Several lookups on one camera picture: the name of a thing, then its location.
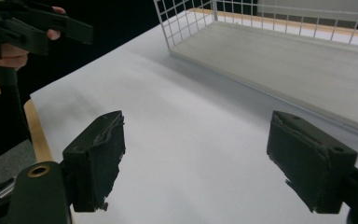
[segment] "finger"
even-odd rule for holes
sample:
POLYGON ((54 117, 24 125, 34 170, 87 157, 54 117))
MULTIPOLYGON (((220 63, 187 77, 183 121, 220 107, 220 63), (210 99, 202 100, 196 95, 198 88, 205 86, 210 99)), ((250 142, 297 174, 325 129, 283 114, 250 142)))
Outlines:
POLYGON ((55 31, 55 30, 48 30, 48 32, 46 34, 48 36, 48 39, 50 39, 50 40, 56 40, 56 39, 60 38, 60 36, 61 36, 61 32, 55 31))
POLYGON ((18 57, 24 56, 28 54, 28 51, 25 49, 17 48, 10 44, 2 44, 1 45, 2 57, 18 57))
POLYGON ((21 68, 27 64, 28 56, 18 56, 18 57, 9 57, 0 59, 1 67, 13 67, 13 68, 21 68))
POLYGON ((55 12, 61 13, 61 14, 65 14, 66 11, 65 9, 63 9, 62 7, 52 7, 54 9, 55 12))

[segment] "wire basket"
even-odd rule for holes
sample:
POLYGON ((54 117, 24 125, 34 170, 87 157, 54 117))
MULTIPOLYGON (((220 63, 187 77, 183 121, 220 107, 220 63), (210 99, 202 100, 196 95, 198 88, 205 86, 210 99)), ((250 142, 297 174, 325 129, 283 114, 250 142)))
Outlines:
POLYGON ((214 21, 358 45, 358 1, 319 6, 315 1, 289 6, 288 0, 154 1, 168 48, 214 21))
POLYGON ((154 1, 172 55, 358 131, 358 0, 154 1))

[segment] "black background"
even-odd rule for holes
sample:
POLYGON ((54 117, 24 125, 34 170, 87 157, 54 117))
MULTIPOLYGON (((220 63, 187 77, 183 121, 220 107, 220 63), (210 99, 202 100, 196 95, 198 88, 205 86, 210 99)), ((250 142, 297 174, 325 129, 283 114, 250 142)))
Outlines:
MULTIPOLYGON (((93 44, 83 45, 63 36, 53 41, 49 56, 30 54, 27 65, 18 72, 23 104, 30 99, 32 92, 158 25, 153 0, 38 2, 63 7, 71 18, 91 24, 94 27, 93 44)), ((7 99, 0 96, 0 154, 26 139, 13 122, 15 118, 12 110, 7 106, 7 99)))

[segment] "white table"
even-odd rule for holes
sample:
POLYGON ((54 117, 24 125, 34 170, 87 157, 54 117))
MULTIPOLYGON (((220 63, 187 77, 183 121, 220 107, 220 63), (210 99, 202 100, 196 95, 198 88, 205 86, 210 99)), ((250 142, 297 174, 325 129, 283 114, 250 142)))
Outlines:
POLYGON ((310 213, 266 154, 272 110, 358 150, 358 135, 170 56, 156 27, 32 99, 55 161, 95 118, 122 110, 127 154, 107 212, 76 223, 345 223, 310 213))

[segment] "wire grid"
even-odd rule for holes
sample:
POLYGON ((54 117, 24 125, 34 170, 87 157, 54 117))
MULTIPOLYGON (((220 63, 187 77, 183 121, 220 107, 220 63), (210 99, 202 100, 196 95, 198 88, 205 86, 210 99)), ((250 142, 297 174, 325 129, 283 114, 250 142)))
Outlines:
POLYGON ((358 12, 282 7, 279 0, 275 6, 257 0, 154 2, 169 49, 214 21, 358 45, 358 12))

